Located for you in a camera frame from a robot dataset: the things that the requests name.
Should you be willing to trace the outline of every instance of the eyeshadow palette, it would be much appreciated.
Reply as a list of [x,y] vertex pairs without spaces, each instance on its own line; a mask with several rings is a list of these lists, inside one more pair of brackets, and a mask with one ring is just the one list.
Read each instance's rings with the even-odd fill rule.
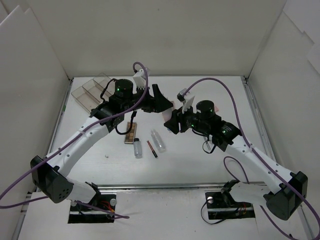
[[[130,128],[130,122],[128,121],[126,123],[126,131],[128,131],[129,128]],[[125,144],[133,144],[134,143],[134,138],[136,136],[136,130],[137,130],[137,123],[133,122],[131,131],[125,135],[125,138],[124,138]]]

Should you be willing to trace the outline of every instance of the black mount bracket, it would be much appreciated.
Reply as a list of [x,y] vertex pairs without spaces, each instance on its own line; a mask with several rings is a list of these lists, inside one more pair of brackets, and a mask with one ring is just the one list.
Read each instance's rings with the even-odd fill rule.
[[[35,156],[30,162],[31,168],[42,161],[39,156]],[[74,184],[62,176],[58,170],[58,166],[52,167],[46,162],[32,172],[34,185],[43,191],[55,204],[65,200],[74,187]]]
[[[307,196],[308,177],[301,171],[297,174],[293,172],[289,184],[293,186],[304,198]],[[232,187],[239,183],[238,180],[231,180],[227,182],[221,192],[224,201],[228,205],[232,205],[235,201],[232,198],[230,191]],[[285,184],[280,184],[281,190],[276,194],[272,192],[265,194],[263,197],[266,200],[266,206],[277,218],[281,220],[288,220],[295,210],[302,203],[302,200]]]

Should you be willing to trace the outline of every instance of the clear plastic tray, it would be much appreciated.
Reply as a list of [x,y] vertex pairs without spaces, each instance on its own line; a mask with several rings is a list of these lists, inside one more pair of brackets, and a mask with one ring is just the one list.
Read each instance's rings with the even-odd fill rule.
[[[92,109],[95,109],[102,103],[103,100],[100,99],[100,94],[110,80],[111,79],[107,75],[100,73],[98,76],[95,76],[93,79],[90,79],[81,87],[74,90],[71,95],[84,110],[90,113]],[[114,92],[115,82],[112,81],[110,82],[107,91],[105,91],[103,98],[107,101]]]

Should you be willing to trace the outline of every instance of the wire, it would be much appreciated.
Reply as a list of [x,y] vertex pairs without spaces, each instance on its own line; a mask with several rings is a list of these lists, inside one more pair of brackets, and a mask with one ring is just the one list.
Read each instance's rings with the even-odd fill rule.
[[77,203],[77,204],[83,205],[83,206],[85,206],[87,208],[91,208],[91,209],[94,209],[94,210],[97,210],[97,211],[101,211],[101,212],[104,212],[104,213],[109,214],[111,216],[116,216],[116,217],[118,217],[120,219],[129,219],[130,218],[129,216],[120,215],[120,214],[117,214],[115,212],[111,212],[111,211],[108,211],[108,210],[105,210],[105,209],[102,209],[102,208],[99,208],[99,207],[96,207],[96,206],[92,206],[90,204],[87,204],[87,203],[84,203],[84,202],[81,202],[81,201],[74,201],[74,202]]
[[29,204],[29,203],[32,203],[32,202],[35,202],[38,200],[42,200],[42,199],[47,199],[47,198],[48,198],[47,196],[41,196],[41,197],[37,197],[37,198],[27,200],[27,201],[22,201],[22,202],[19,202],[16,204],[8,205],[8,206],[0,206],[0,209],[11,209],[11,208],[15,208],[15,207],[18,207],[21,205]]
[[228,169],[227,164],[226,164],[226,160],[227,160],[227,159],[235,160],[235,161],[239,164],[239,166],[240,166],[241,169],[242,169],[242,172],[244,173],[246,183],[247,183],[247,184],[250,184],[250,183],[249,183],[248,176],[247,176],[247,173],[246,173],[244,167],[242,166],[242,164],[241,164],[237,159],[235,159],[235,158],[232,157],[232,156],[226,156],[226,157],[224,157],[224,159],[223,159],[223,165],[224,165],[224,168],[227,170],[227,172],[228,172],[235,180],[238,180],[238,181],[239,181],[239,179]]
[[79,215],[82,215],[82,216],[84,216],[84,217],[87,217],[87,216],[81,211],[81,208],[80,208],[80,205],[79,205],[79,204],[76,205],[76,208],[78,209]]
[[104,103],[106,102],[106,100],[105,100],[105,98],[104,98],[104,94],[105,94],[106,90],[108,89],[109,84],[110,84],[112,81],[115,82],[115,81],[117,81],[117,79],[113,78],[113,79],[111,79],[110,81],[108,81],[108,83],[106,84],[105,88],[102,90],[102,92],[101,92],[101,94],[100,94],[100,98],[103,100]]
[[115,210],[112,209],[110,203],[108,201],[101,201],[101,205],[105,206],[106,208],[108,208],[111,212],[115,212]]
[[204,135],[204,134],[201,134],[201,133],[199,133],[199,132],[196,132],[194,129],[192,129],[192,132],[193,132],[194,134],[196,134],[196,135],[201,136],[201,137],[207,137],[207,136]]
[[131,114],[130,127],[126,132],[119,132],[118,126],[115,126],[116,133],[119,134],[119,135],[126,135],[126,134],[130,133],[130,131],[132,130],[132,124],[134,122],[134,118],[135,118],[136,115],[137,115],[137,111],[133,111],[132,114]]
[[203,144],[202,144],[202,150],[206,153],[206,154],[212,154],[214,152],[214,150],[216,149],[217,145],[214,145],[213,148],[211,149],[211,151],[206,151],[204,146],[205,146],[205,143],[209,142],[209,140],[205,141]]
[[243,204],[243,206],[244,206],[244,212],[243,212],[243,215],[245,215],[245,214],[247,213],[247,207],[246,207],[246,204],[245,204],[245,203]]
[[[232,93],[231,93],[230,89],[227,87],[227,85],[224,84],[221,80],[213,78],[213,77],[201,78],[198,81],[194,82],[191,86],[189,86],[189,88],[182,94],[182,97],[184,97],[190,91],[190,89],[192,89],[196,84],[198,84],[198,83],[200,83],[202,81],[205,81],[205,80],[211,80],[211,81],[215,81],[215,82],[220,83],[225,88],[225,90],[228,92],[228,94],[229,94],[229,96],[230,96],[230,98],[232,100],[232,104],[233,104],[233,108],[234,108],[234,112],[235,112],[235,118],[236,118],[237,124],[239,126],[241,135],[242,135],[245,143],[247,144],[247,146],[250,146],[251,143],[248,141],[248,139],[247,139],[247,137],[246,137],[246,135],[244,133],[244,130],[243,130],[242,126],[241,126],[241,123],[240,123],[240,118],[239,118],[238,109],[237,109],[237,105],[236,105],[236,101],[234,99],[234,96],[232,95]],[[268,163],[259,155],[259,153],[253,147],[251,149],[252,149],[252,152],[256,155],[256,157],[263,163],[263,165],[265,165],[265,167],[267,169],[269,169],[269,171],[271,173],[273,173],[273,175],[275,175],[290,190],[292,190],[307,205],[307,207],[311,210],[311,212],[314,215],[314,217],[315,217],[315,219],[316,219],[316,221],[318,223],[318,226],[319,226],[318,235],[312,240],[320,240],[320,217],[319,217],[318,213],[316,212],[316,210],[311,206],[311,204],[308,202],[308,200],[300,194],[300,192],[298,192],[290,183],[288,183],[286,180],[284,180],[283,177],[281,177],[275,170],[273,170],[273,168],[268,165]],[[284,236],[286,236],[287,238],[289,238],[291,240],[297,240],[296,238],[293,238],[292,236],[290,236],[290,235],[286,234],[284,231],[282,231],[278,227],[278,225],[271,219],[271,217],[267,214],[267,212],[264,210],[264,208],[262,206],[261,206],[261,208],[262,208],[262,211],[265,213],[266,217],[272,223],[272,225],[277,230],[279,230],[280,233],[282,233]]]
[[205,205],[206,205],[207,203],[208,203],[208,200],[205,201],[205,203],[202,205],[201,210],[200,210],[200,215],[201,215],[201,218],[202,218],[203,221],[205,221],[205,222],[206,222],[207,224],[209,224],[209,225],[216,225],[216,224],[222,223],[222,222],[225,221],[225,220],[228,220],[228,218],[224,218],[224,219],[221,219],[221,220],[216,221],[216,222],[208,222],[207,220],[205,220],[202,212],[203,212],[204,207],[205,207]]
[[107,209],[109,209],[110,212],[114,213],[115,211],[108,205],[101,203],[102,206],[106,207]]
[[[30,173],[32,173],[33,171],[37,170],[38,168],[40,168],[42,165],[44,165],[45,163],[47,163],[49,160],[51,160],[52,158],[54,158],[55,156],[57,156],[59,153],[61,153],[63,150],[65,150],[66,148],[68,148],[71,144],[73,144],[75,141],[77,141],[82,135],[83,133],[85,133],[86,131],[88,131],[90,128],[92,128],[93,126],[97,125],[97,124],[101,124],[101,123],[105,123],[111,119],[114,119],[114,118],[117,118],[117,117],[120,117],[126,113],[129,113],[130,111],[134,110],[141,102],[142,100],[144,99],[144,97],[146,96],[147,94],[147,91],[148,91],[148,84],[149,84],[149,78],[148,78],[148,72],[145,68],[145,66],[136,61],[134,64],[133,64],[133,68],[135,68],[136,65],[139,65],[143,71],[144,71],[144,76],[145,76],[145,88],[144,88],[144,91],[143,91],[143,94],[142,96],[139,98],[139,100],[130,108],[128,108],[127,110],[123,111],[123,112],[120,112],[120,113],[117,113],[115,115],[112,115],[112,116],[108,116],[106,118],[103,118],[101,120],[98,120],[98,121],[95,121],[93,123],[91,123],[89,126],[87,126],[85,129],[83,129],[82,133],[79,133],[77,136],[75,136],[71,141],[69,141],[66,145],[64,145],[63,147],[61,147],[60,149],[58,149],[56,152],[54,152],[52,155],[50,155],[48,158],[45,158],[42,162],[40,162],[39,164],[35,165],[33,168],[31,168],[30,170],[26,171],[22,176],[20,176],[17,180],[15,180],[11,185],[9,185],[4,191],[3,193],[1,193],[0,195],[0,201],[4,198],[4,196],[14,187],[16,186],[21,180],[23,180],[26,176],[28,176]],[[16,203],[16,204],[13,204],[13,205],[7,205],[7,206],[1,206],[0,205],[0,209],[9,209],[9,208],[14,208],[14,207],[17,207],[17,206],[20,206],[20,205],[23,205],[25,204],[26,202],[30,203],[30,201],[25,201],[25,202],[20,202],[20,203]]]

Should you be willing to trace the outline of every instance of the black cable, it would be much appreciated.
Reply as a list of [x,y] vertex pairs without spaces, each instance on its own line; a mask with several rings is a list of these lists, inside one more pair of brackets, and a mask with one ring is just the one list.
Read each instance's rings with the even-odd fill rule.
[[206,135],[203,135],[203,134],[201,134],[201,133],[196,132],[194,129],[192,129],[192,132],[193,132],[194,134],[196,134],[196,135],[201,136],[201,137],[207,137]]
[[106,84],[105,88],[102,90],[102,92],[101,92],[101,94],[100,94],[100,98],[103,100],[104,103],[106,102],[106,100],[105,100],[105,98],[104,98],[104,94],[105,94],[107,88],[109,87],[109,84],[110,84],[112,81],[115,82],[116,80],[117,80],[117,79],[112,78],[110,81],[108,81],[108,83]]
[[208,222],[207,220],[205,220],[204,216],[202,215],[202,211],[203,211],[203,209],[204,209],[204,207],[205,207],[205,205],[206,205],[207,203],[208,203],[208,201],[205,201],[205,203],[202,205],[201,210],[200,210],[200,215],[201,215],[201,218],[202,218],[203,221],[205,221],[205,222],[206,222],[207,224],[209,224],[209,225],[215,225],[215,224],[222,223],[222,222],[225,221],[225,220],[228,220],[228,218],[224,218],[224,219],[221,219],[221,220],[216,221],[216,222]]
[[81,211],[81,208],[80,208],[79,204],[76,205],[76,208],[77,208],[77,210],[78,210],[78,212],[79,212],[79,215],[83,215],[84,217],[87,217],[87,216]]
[[209,142],[209,140],[205,141],[203,144],[202,144],[202,150],[206,153],[206,154],[212,154],[214,152],[214,150],[216,149],[217,145],[214,145],[212,150],[211,151],[206,151],[204,146],[205,146],[205,143]]
[[132,123],[134,122],[134,118],[135,118],[136,115],[137,115],[137,111],[133,111],[132,114],[131,114],[130,127],[129,127],[128,131],[119,132],[117,126],[115,126],[116,133],[119,134],[119,135],[126,135],[126,134],[130,133],[130,131],[132,130]]

